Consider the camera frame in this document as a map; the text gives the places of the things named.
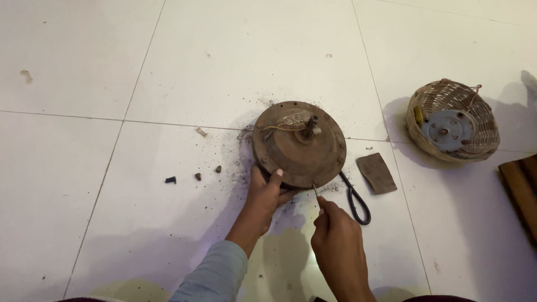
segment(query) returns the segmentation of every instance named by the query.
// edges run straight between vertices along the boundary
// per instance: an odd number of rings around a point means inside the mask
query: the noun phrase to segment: wire
[[[306,127],[299,128],[299,129],[285,129],[285,128],[280,128],[280,127],[276,127],[276,126],[269,126],[269,127],[263,128],[263,130],[266,130],[266,129],[269,129],[269,128],[279,129],[279,130],[283,130],[283,131],[300,131],[300,130],[306,129]]]
[[[470,87],[471,89],[475,89],[474,97],[471,98],[470,105],[468,105],[468,110],[466,112],[470,112],[471,105],[474,102],[475,97],[477,96],[477,93],[479,92],[479,88],[483,87],[483,85],[477,85],[476,87]]]
[[[285,128],[276,127],[276,126],[268,126],[268,127],[263,128],[262,130],[267,130],[267,129],[269,129],[269,128],[273,128],[273,129],[278,129],[278,130],[283,130],[283,131],[301,131],[301,130],[306,129],[306,125],[305,125],[303,122],[298,121],[298,120],[295,120],[294,118],[284,118],[284,120],[287,120],[287,119],[290,119],[290,120],[292,120],[293,122],[299,124],[300,126],[302,126],[302,128],[298,128],[298,129],[296,129],[296,128],[295,128],[295,129],[285,129]]]
[[[369,208],[367,207],[365,201],[360,197],[360,195],[358,195],[358,192],[356,192],[351,182],[349,182],[345,174],[343,174],[343,171],[340,171],[339,175],[341,176],[341,178],[343,178],[343,181],[345,182],[347,187],[349,187],[349,190],[347,190],[347,198],[349,199],[349,204],[351,205],[352,215],[354,216],[354,218],[359,224],[368,225],[371,222],[371,212],[369,211]],[[358,198],[358,203],[360,203],[360,205],[364,209],[364,212],[366,212],[365,220],[361,220],[360,217],[358,217],[358,213],[356,212],[356,206],[354,205],[354,202],[352,201],[353,195],[356,196],[356,198]]]

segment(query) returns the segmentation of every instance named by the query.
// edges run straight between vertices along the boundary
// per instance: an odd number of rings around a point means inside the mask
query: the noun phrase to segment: rusty metal motor housing
[[[257,119],[253,156],[265,176],[284,170],[282,186],[308,190],[338,175],[347,156],[343,132],[326,112],[304,102],[272,105]]]

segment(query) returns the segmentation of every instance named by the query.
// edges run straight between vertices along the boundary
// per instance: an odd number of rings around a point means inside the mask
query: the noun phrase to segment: wicker basket
[[[416,123],[414,115],[416,106],[421,109],[424,119],[429,114],[442,110],[467,111],[477,121],[477,127],[475,127],[470,143],[457,152],[443,153],[439,151],[423,136],[420,127]],[[429,83],[414,93],[408,105],[407,126],[410,137],[421,149],[445,161],[484,161],[496,151],[500,143],[498,125],[494,120],[490,106],[470,87],[446,78]]]

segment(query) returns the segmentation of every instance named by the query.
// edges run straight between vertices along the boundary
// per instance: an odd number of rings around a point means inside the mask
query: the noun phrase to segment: metal plate
[[[429,114],[421,130],[438,150],[457,152],[469,144],[474,135],[475,118],[462,110],[442,110]]]
[[[283,131],[268,126],[286,126],[296,121],[306,124],[317,116],[321,132],[313,139],[301,131]],[[265,110],[256,121],[252,135],[253,155],[267,175],[284,171],[282,186],[307,190],[319,188],[341,171],[347,156],[343,132],[326,112],[304,102],[283,102]]]

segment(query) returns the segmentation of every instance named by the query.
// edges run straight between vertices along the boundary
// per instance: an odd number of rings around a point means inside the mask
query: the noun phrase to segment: person's right hand
[[[317,201],[321,211],[311,247],[332,293],[338,302],[376,301],[367,281],[360,225],[335,203],[322,196]]]

